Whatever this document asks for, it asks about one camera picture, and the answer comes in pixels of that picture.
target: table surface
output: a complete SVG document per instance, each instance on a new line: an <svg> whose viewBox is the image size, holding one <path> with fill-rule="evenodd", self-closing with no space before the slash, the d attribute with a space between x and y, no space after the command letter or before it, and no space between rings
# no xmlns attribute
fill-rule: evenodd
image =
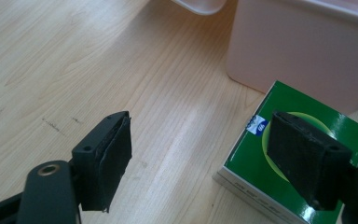
<svg viewBox="0 0 358 224"><path fill-rule="evenodd" d="M1 0L0 201L129 110L132 159L110 213L84 223L270 223L212 179L264 97L226 74L235 6Z"/></svg>

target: green cardboard box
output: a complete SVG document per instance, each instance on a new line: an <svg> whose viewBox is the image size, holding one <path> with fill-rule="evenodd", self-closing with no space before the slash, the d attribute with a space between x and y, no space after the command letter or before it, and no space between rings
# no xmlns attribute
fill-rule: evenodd
<svg viewBox="0 0 358 224"><path fill-rule="evenodd" d="M277 223L336 223L335 211L309 207L267 155L274 110L293 113L352 150L358 165L358 123L308 95L276 81L213 178Z"/></svg>

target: green box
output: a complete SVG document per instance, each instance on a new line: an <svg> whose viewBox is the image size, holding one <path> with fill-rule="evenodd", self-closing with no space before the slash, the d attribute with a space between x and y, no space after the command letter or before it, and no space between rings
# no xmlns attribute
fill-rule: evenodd
<svg viewBox="0 0 358 224"><path fill-rule="evenodd" d="M213 178L278 223L336 223L342 203L335 211L315 211L267 156L274 110L293 113L328 133L352 150L351 164L358 165L358 123L276 81Z"/></svg>

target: pink plastic container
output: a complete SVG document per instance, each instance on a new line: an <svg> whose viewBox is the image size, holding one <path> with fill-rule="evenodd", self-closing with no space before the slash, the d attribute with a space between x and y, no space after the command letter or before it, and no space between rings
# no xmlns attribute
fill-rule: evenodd
<svg viewBox="0 0 358 224"><path fill-rule="evenodd" d="M358 1L239 0L227 73L267 92L275 80L358 110Z"/></svg>

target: wooden table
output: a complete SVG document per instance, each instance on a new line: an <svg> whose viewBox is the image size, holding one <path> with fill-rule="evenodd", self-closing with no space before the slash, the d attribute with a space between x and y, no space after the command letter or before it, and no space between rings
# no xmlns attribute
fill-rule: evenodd
<svg viewBox="0 0 358 224"><path fill-rule="evenodd" d="M225 71L235 6L0 1L0 201L129 110L129 167L111 212L84 223L269 223L212 180L264 96Z"/></svg>

